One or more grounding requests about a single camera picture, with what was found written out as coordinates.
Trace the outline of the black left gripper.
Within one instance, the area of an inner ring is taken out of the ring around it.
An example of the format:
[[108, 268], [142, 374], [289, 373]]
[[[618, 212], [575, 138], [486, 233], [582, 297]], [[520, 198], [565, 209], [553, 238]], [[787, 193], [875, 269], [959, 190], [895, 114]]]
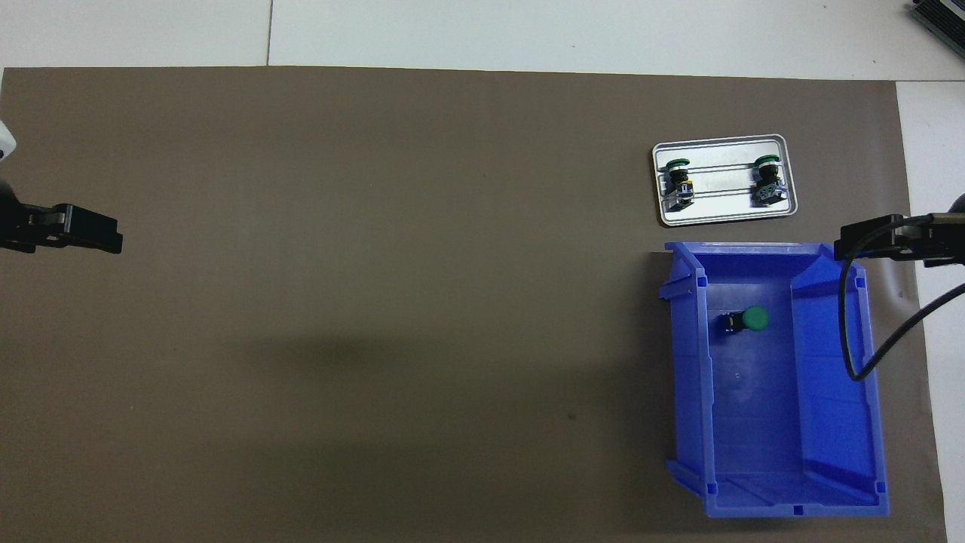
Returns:
[[[55, 241], [49, 240], [46, 219], [58, 219]], [[37, 247], [81, 247], [110, 254], [123, 252], [124, 238], [118, 220], [86, 207], [58, 204], [55, 207], [25, 205], [6, 181], [1, 182], [1, 247], [24, 253], [35, 253]]]

